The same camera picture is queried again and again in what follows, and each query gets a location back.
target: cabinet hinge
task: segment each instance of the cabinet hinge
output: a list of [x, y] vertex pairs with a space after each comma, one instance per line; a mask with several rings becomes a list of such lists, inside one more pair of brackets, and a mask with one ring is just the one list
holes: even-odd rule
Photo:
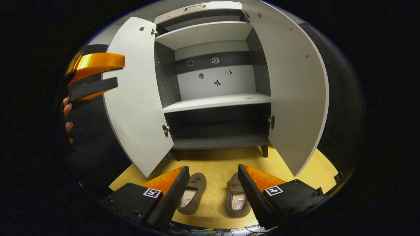
[[165, 124], [162, 125], [163, 132], [165, 133], [165, 136], [168, 137], [168, 132], [171, 130], [170, 126], [166, 126]]
[[151, 35], [158, 36], [158, 35], [159, 35], [159, 32], [157, 32], [157, 31], [155, 31], [154, 29], [152, 29], [152, 33], [151, 33]]
[[274, 122], [276, 118], [272, 115], [271, 118], [268, 119], [268, 122], [271, 124], [271, 129], [274, 129]]

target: light wood floor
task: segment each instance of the light wood floor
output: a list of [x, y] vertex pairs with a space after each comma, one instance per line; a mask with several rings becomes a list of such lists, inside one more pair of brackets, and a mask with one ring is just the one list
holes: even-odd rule
[[[238, 171], [238, 164], [246, 164], [263, 170], [285, 181], [299, 179], [317, 189], [322, 187], [327, 192], [335, 185], [334, 176], [338, 173], [331, 162], [319, 151], [296, 177], [292, 175], [283, 159], [272, 146], [268, 148], [268, 157], [262, 156], [260, 147], [248, 147], [228, 150], [177, 151], [174, 158], [164, 158], [148, 179], [155, 178], [183, 165], [189, 166], [190, 175], [201, 172], [206, 176], [207, 188], [198, 210], [193, 215], [183, 215], [175, 211], [172, 220], [205, 228], [236, 228], [258, 224], [253, 211], [243, 218], [229, 218], [224, 209], [227, 198], [226, 182]], [[128, 167], [109, 187], [116, 191], [124, 184], [131, 182], [142, 184], [148, 180], [134, 165]]]

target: open cabinet door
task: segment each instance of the open cabinet door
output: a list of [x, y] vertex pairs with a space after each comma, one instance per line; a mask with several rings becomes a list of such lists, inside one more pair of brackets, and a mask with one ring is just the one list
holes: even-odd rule
[[114, 134], [132, 163], [148, 177], [173, 146], [165, 134], [155, 71], [156, 24], [131, 17], [118, 30], [107, 52], [125, 56], [125, 67], [103, 73], [118, 78], [118, 87], [104, 94]]
[[242, 4], [267, 60], [275, 118], [268, 139], [296, 176], [324, 130], [329, 102], [325, 65], [313, 41], [289, 17], [262, 1]]

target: slipper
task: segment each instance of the slipper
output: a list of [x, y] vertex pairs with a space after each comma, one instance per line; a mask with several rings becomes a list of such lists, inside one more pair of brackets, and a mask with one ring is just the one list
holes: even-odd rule
[[177, 210], [184, 215], [192, 215], [198, 209], [201, 197], [206, 190], [207, 180], [202, 173], [195, 173], [189, 178], [185, 192]]
[[228, 181], [228, 200], [225, 206], [229, 217], [232, 218], [244, 217], [251, 211], [251, 205], [238, 179], [238, 173], [235, 173]]

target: cabinet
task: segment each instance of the cabinet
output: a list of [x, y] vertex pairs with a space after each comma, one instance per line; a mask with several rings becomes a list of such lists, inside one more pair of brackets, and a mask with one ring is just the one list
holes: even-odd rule
[[119, 83], [104, 94], [108, 118], [145, 176], [172, 148], [262, 146], [267, 155], [270, 143], [296, 175], [322, 134], [322, 59], [298, 25], [264, 2], [186, 6], [153, 22], [131, 17], [107, 52], [126, 56], [124, 69], [102, 77]]

